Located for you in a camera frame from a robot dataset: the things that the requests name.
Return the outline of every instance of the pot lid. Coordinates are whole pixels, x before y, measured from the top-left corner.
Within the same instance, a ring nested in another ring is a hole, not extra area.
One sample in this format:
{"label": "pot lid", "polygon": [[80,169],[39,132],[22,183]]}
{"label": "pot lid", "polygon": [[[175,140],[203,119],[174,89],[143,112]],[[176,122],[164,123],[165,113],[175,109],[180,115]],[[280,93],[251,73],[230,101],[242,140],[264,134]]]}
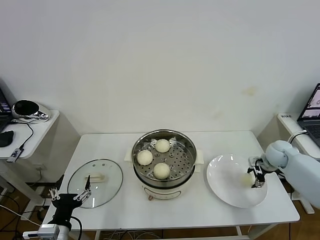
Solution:
{"label": "pot lid", "polygon": [[96,159],[82,165],[72,175],[67,192],[80,194],[90,175],[91,196],[81,205],[81,208],[92,209],[99,207],[111,199],[119,191],[123,174],[120,166],[108,159]]}

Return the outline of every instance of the robotic hand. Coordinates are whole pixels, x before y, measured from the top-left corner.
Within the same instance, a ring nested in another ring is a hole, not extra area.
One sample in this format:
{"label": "robotic hand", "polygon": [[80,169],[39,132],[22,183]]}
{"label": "robotic hand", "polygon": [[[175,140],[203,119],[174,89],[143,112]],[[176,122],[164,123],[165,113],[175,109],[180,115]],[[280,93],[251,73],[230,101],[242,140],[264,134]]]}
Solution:
{"label": "robotic hand", "polygon": [[299,153],[287,141],[271,143],[261,157],[249,158],[249,166],[247,172],[255,176],[252,188],[261,188],[266,174],[280,170],[295,190],[320,209],[320,162]]}
{"label": "robotic hand", "polygon": [[[63,176],[57,183],[62,183]],[[74,209],[80,207],[91,195],[90,175],[87,178],[84,190],[80,194],[60,193],[60,187],[50,189],[52,204],[56,207],[53,218],[48,224],[42,224],[38,231],[25,231],[24,239],[40,238],[42,240],[68,240],[71,231],[70,219]]]}

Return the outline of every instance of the computer mouse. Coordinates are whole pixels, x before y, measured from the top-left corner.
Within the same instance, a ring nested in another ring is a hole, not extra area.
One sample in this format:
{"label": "computer mouse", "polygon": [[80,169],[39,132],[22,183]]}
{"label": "computer mouse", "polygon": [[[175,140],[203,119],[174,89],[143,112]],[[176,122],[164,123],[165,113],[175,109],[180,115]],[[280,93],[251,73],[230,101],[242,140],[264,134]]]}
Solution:
{"label": "computer mouse", "polygon": [[0,148],[6,147],[12,143],[14,131],[5,131],[0,133]]}

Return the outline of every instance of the laptop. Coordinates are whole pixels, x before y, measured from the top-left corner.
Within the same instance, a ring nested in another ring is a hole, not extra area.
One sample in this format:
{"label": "laptop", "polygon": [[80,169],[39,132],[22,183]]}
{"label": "laptop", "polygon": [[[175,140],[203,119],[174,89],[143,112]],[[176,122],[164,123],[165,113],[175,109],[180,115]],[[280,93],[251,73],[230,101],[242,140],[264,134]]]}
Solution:
{"label": "laptop", "polygon": [[316,85],[297,122],[320,147],[320,83]]}
{"label": "laptop", "polygon": [[12,119],[11,107],[0,89],[0,133]]}

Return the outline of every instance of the steamed bun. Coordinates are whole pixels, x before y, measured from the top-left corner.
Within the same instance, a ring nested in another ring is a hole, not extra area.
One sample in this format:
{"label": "steamed bun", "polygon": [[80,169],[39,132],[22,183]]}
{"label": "steamed bun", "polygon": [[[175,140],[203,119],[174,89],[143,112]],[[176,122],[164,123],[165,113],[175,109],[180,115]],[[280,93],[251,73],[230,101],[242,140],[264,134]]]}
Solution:
{"label": "steamed bun", "polygon": [[158,163],[153,168],[153,175],[157,179],[166,179],[170,175],[170,167],[165,163]]}
{"label": "steamed bun", "polygon": [[142,150],[138,153],[136,159],[140,165],[146,166],[152,162],[153,156],[148,150]]}
{"label": "steamed bun", "polygon": [[159,153],[166,153],[170,149],[170,142],[165,139],[160,139],[155,143],[155,150]]}

